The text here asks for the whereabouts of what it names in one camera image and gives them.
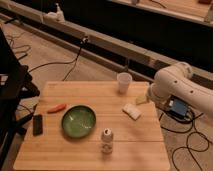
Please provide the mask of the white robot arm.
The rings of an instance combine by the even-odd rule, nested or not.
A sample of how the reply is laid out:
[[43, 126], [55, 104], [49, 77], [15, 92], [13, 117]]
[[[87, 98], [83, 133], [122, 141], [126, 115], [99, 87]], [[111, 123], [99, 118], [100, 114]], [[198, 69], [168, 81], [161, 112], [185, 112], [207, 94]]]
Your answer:
[[161, 104], [175, 96], [213, 120], [213, 90], [194, 83], [192, 76], [193, 69], [186, 62], [164, 67], [156, 72], [154, 82], [136, 98], [136, 103], [151, 100]]

